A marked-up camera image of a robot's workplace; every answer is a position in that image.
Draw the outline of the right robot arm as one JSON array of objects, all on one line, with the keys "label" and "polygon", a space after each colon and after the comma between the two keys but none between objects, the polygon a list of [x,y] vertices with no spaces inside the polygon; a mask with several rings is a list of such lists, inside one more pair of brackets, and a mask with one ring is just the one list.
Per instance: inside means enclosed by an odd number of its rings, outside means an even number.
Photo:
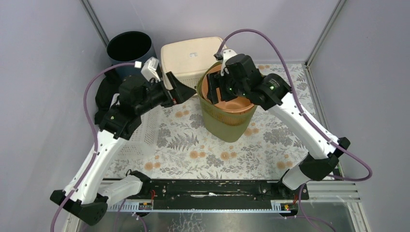
[{"label": "right robot arm", "polygon": [[328,176],[349,147],[349,140],[328,132],[297,103],[290,82],[275,73],[262,75],[250,56],[233,50],[214,56],[221,68],[207,75],[205,99],[215,105],[244,97],[280,119],[308,150],[305,158],[281,177],[278,195],[289,199],[302,184]]}]

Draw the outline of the white perforated basket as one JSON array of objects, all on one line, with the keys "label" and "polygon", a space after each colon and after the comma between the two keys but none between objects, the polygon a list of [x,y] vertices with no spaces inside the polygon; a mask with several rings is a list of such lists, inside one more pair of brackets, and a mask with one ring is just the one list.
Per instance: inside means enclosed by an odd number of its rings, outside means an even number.
[{"label": "white perforated basket", "polygon": [[160,106],[157,106],[141,116],[142,124],[118,153],[120,159],[146,158],[154,154],[160,112]]}]

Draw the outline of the aluminium frame rail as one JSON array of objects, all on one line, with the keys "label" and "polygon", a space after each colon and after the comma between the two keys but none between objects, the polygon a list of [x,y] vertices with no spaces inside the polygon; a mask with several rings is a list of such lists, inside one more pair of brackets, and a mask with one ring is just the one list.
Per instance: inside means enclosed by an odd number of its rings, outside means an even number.
[{"label": "aluminium frame rail", "polygon": [[277,213],[284,218],[302,217],[302,203],[344,203],[354,228],[368,232],[361,199],[353,182],[311,181],[288,190],[268,180],[184,180],[130,176],[104,180],[89,203],[71,200],[65,231],[81,224],[94,226],[108,212],[136,213]]}]

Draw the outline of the dark blue round bin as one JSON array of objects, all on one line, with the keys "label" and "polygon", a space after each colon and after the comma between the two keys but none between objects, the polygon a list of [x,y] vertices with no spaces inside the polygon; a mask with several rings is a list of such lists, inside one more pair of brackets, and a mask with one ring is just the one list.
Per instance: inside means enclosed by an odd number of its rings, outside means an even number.
[{"label": "dark blue round bin", "polygon": [[106,52],[112,65],[140,61],[143,64],[157,57],[151,38],[140,31],[127,31],[115,36],[107,45]]}]

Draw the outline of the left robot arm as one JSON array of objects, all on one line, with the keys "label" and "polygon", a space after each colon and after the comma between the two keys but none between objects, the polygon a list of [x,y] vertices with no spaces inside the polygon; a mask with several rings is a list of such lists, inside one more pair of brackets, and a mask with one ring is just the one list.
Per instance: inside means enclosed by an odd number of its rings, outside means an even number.
[{"label": "left robot arm", "polygon": [[135,195],[143,199],[149,195],[149,177],[133,174],[100,188],[110,163],[124,144],[141,125],[141,116],[157,106],[164,108],[182,104],[195,95],[195,89],[177,80],[172,72],[166,73],[172,89],[163,79],[128,76],[118,88],[118,104],[114,104],[94,132],[94,145],[72,181],[60,190],[54,190],[50,200],[89,226],[96,225],[108,207]]}]

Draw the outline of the cream perforated basket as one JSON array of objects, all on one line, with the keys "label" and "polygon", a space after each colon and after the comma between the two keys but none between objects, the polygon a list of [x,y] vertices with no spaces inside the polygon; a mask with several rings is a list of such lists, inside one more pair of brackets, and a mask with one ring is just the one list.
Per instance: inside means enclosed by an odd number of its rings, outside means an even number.
[{"label": "cream perforated basket", "polygon": [[161,70],[184,85],[196,88],[199,79],[216,62],[214,54],[223,42],[220,37],[204,37],[166,44],[161,48]]}]

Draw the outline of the green mesh waste bin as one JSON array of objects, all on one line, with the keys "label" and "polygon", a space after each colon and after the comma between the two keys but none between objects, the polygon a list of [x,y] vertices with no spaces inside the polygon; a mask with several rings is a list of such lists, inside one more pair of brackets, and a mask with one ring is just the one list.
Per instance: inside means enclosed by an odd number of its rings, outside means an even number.
[{"label": "green mesh waste bin", "polygon": [[251,105],[244,113],[234,114],[227,113],[205,100],[201,88],[205,85],[206,75],[219,71],[220,67],[221,63],[216,62],[203,74],[197,83],[196,92],[199,96],[204,127],[219,139],[233,143],[246,131],[257,106]]}]

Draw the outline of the floral patterned mat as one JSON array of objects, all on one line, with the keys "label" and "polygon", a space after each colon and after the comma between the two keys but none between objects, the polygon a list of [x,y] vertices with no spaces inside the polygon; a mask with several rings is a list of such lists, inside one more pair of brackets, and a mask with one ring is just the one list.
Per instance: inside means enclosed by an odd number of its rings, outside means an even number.
[{"label": "floral patterned mat", "polygon": [[261,107],[233,143],[204,127],[198,97],[160,110],[154,154],[131,159],[117,155],[106,178],[124,178],[132,170],[151,178],[277,180],[307,154],[284,123]]}]

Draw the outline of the orange bucket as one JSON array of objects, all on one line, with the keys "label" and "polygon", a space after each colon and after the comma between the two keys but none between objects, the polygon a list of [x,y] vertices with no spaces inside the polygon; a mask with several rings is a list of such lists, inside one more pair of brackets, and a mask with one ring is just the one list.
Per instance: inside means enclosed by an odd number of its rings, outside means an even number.
[{"label": "orange bucket", "polygon": [[[208,94],[208,80],[207,76],[210,73],[216,73],[221,70],[221,64],[220,63],[215,63],[215,67],[210,68],[203,77],[202,81],[202,86],[200,87],[200,93],[202,94],[202,97],[212,105],[211,101],[206,98],[206,95]],[[220,96],[220,91],[217,89],[217,97],[219,102],[217,104],[214,104],[213,106],[221,109],[224,112],[227,113],[232,113],[232,114],[244,114],[248,111],[250,111],[255,105],[250,102],[247,98],[244,97],[237,97],[231,101],[221,101],[221,96]]]}]

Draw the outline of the black cloth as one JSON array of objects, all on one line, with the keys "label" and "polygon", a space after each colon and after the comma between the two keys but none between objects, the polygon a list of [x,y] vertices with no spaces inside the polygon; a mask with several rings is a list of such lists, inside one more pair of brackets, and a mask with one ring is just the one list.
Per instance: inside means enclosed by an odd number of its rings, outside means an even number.
[{"label": "black cloth", "polygon": [[122,79],[115,69],[104,73],[105,78],[101,81],[95,96],[97,112],[94,115],[94,124],[99,125],[104,115],[109,111],[113,96],[118,93]]}]

